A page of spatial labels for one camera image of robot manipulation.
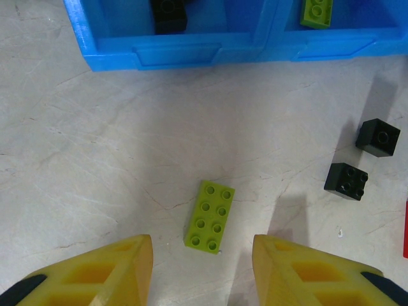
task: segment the bin compartment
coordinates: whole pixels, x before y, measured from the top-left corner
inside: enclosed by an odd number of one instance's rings
[[[302,1],[186,0],[186,31],[154,35],[149,0],[64,0],[94,71],[408,54],[406,0],[334,0],[325,30],[300,24]]]

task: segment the lime green duplo brick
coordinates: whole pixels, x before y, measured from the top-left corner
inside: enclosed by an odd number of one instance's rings
[[[184,237],[186,247],[217,254],[227,223],[235,190],[203,180],[189,229]]]
[[[332,8],[333,0],[303,0],[301,25],[313,29],[329,28],[332,21]]]

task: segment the lego brick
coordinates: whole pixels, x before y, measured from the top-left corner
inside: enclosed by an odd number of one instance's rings
[[[235,190],[203,180],[184,244],[218,254]]]
[[[394,155],[401,130],[380,119],[365,121],[360,128],[356,147],[377,157]]]
[[[152,268],[152,240],[138,235],[28,275],[15,284],[19,296],[13,286],[0,305],[146,306]]]
[[[404,253],[405,258],[408,258],[408,201],[405,208],[405,233],[404,233]]]
[[[361,274],[380,270],[277,237],[255,235],[252,266],[260,306],[397,306]]]
[[[313,29],[327,29],[332,20],[333,0],[303,0],[300,24]]]
[[[187,13],[183,0],[150,0],[156,34],[185,31]]]
[[[331,164],[324,189],[348,200],[360,201],[368,174],[346,163]]]

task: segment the green brick in bin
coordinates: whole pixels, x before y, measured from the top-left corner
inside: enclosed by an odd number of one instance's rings
[[[203,180],[189,229],[184,237],[186,247],[217,254],[227,223],[235,190]]]
[[[303,0],[300,24],[313,29],[327,29],[332,21],[332,8],[333,0]]]

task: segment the white floor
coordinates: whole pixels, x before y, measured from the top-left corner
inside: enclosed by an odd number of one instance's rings
[[[257,305],[255,234],[373,265],[408,289],[408,59],[92,73],[61,0],[0,2],[0,292],[45,265],[152,236],[149,305]],[[393,157],[353,145],[362,121]],[[361,202],[330,164],[369,174]],[[211,255],[184,247],[201,179],[237,191]]]

